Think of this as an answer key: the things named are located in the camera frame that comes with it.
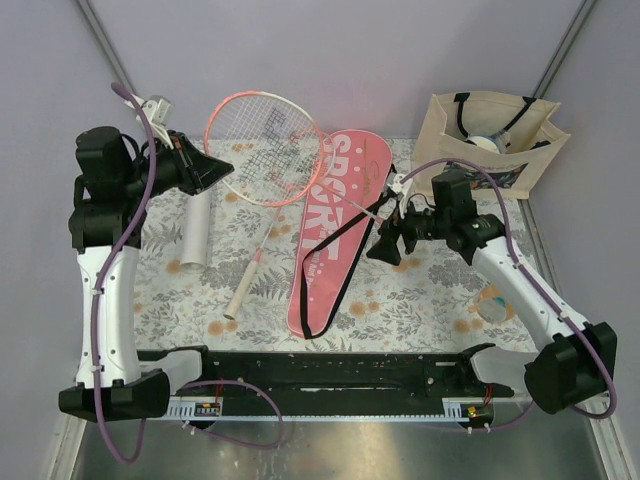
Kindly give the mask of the white shuttlecock tube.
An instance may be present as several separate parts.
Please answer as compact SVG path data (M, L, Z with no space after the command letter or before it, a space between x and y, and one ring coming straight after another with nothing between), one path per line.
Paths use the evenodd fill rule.
M211 214L211 193L190 197L186 204L180 268L185 272L202 271L207 264Z

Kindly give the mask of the pink racket bag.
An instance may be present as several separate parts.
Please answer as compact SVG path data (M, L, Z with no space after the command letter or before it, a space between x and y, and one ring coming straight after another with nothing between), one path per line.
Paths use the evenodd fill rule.
M324 335L337 314L393 171L389 144L372 132L335 132L327 150L332 167L303 207L287 314L290 331L305 340Z

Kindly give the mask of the pink racket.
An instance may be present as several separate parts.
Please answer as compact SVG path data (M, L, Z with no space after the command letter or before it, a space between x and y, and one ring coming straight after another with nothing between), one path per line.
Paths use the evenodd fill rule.
M338 150L300 106L265 91L225 98L210 115L205 153L233 166L222 184L258 206L282 207L318 187L339 200L346 191L327 184Z
M242 302L249 290L249 287L251 285L251 282L253 280L253 277L258 269L260 260L261 260L261 256L262 253L264 251L264 247L265 244L267 242L267 240L269 239L270 233L274 227L274 224L276 223L276 221L279 218L279 215L281 213L282 210L282 206L279 206L276 210L276 213L272 216L270 223L268 224L268 227L265 231L263 240L260 244L260 246L258 247L258 249L256 250L254 256L252 257L252 259L250 260L248 266L245 269L245 272L241 278L241 281L239 282L233 296L232 299L230 300L227 309L225 310L225 313L223 314L223 316L227 319L227 320L235 320L237 313L242 305Z

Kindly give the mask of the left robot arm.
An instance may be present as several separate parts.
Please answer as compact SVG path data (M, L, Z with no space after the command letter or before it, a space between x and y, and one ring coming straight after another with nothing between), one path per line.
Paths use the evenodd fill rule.
M216 386L202 347L138 354L134 283L146 204L177 188L197 195L231 174L233 166L198 150L181 132L154 141L144 156L112 126L76 139L81 169L68 225L83 287L82 354L74 386L61 391L61 412L87 421L159 418L184 385L196 395Z

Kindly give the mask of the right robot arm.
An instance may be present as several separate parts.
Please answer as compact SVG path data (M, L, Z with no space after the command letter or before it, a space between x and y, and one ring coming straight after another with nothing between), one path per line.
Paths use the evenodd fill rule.
M475 396L490 384L526 392L544 412L555 414L601 393L616 406L613 387L617 336L605 322L593 324L564 301L535 271L512 238L506 217L481 215L469 182L460 173L433 178L434 204L417 210L411 179L398 174L389 193L397 200L367 255L397 266L404 243L410 254L420 240L443 240L496 286L527 328L534 354L483 347L455 371L455 383Z

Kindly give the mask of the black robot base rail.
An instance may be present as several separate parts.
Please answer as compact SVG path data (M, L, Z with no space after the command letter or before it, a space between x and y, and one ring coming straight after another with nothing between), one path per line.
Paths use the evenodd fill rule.
M384 404L398 400L416 406L441 399L478 405L514 398L504 385L476 376L472 347L460 353L223 352L199 348L203 379L224 380L224 387L181 390L183 396L245 398L258 396L271 406L278 401L329 400L342 404Z

